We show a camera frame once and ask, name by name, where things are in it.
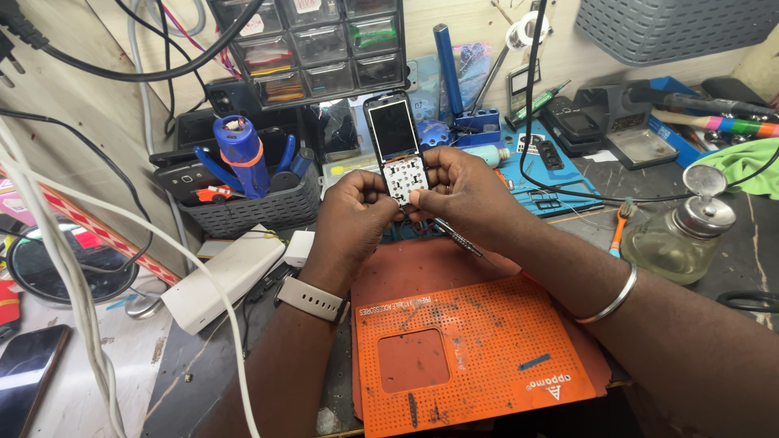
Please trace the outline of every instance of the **perforated mat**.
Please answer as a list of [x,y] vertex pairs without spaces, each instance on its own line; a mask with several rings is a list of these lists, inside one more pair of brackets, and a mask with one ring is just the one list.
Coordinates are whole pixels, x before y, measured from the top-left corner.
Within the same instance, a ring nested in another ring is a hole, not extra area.
[[[595,397],[546,291],[525,277],[381,302],[354,313],[367,438]],[[430,329],[441,342],[425,337]],[[425,354],[425,344],[431,354]],[[413,381],[394,375],[405,373],[402,365],[386,366],[398,360],[420,370],[445,363],[448,380],[398,390],[396,377]]]

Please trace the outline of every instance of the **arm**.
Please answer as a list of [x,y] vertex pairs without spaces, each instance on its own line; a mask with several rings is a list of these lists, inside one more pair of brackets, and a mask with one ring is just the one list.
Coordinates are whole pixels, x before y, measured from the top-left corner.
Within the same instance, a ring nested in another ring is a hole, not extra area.
[[[412,220],[442,217],[522,266],[579,318],[600,312],[622,290],[628,263],[522,208],[481,158],[440,147],[425,160],[434,187],[412,193],[422,210]],[[779,337],[749,318],[639,270],[627,300],[587,329],[690,424],[716,436],[774,433]]]
[[[319,208],[314,243],[298,280],[345,297],[398,213],[397,201],[384,193],[381,175],[353,171],[344,176]],[[283,302],[273,314],[246,360],[249,396],[262,438],[313,436],[335,333],[335,323]],[[199,436],[249,436],[237,380]]]

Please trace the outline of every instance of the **hand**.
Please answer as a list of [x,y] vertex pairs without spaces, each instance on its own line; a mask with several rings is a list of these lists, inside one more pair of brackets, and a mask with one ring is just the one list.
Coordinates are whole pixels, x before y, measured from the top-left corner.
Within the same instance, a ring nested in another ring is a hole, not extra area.
[[403,213],[397,201],[386,195],[382,176],[349,172],[325,194],[314,243],[298,279],[346,296],[392,219],[402,221]]
[[415,190],[409,200],[421,211],[411,220],[440,217],[464,238],[506,255],[511,233],[534,216],[514,199],[503,181],[480,157],[453,147],[425,152],[432,190]]

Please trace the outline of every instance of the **watch strap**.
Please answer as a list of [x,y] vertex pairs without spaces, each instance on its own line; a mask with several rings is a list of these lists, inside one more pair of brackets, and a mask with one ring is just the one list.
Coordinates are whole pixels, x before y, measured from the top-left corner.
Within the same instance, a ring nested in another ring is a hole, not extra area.
[[332,322],[342,323],[349,310],[349,300],[315,288],[297,278],[287,277],[278,299],[288,305]]

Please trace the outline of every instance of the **gray storage basket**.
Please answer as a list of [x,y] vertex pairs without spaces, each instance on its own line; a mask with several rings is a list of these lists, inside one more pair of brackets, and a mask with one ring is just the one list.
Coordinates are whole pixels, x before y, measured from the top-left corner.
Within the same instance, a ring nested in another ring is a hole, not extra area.
[[229,238],[257,224],[268,229],[280,229],[312,223],[319,211],[321,190],[319,170],[316,163],[312,163],[294,189],[268,193],[256,200],[228,201],[222,205],[210,203],[184,207],[179,203],[178,208],[189,213],[212,237]]
[[576,27],[622,64],[662,64],[758,44],[778,0],[581,0]]

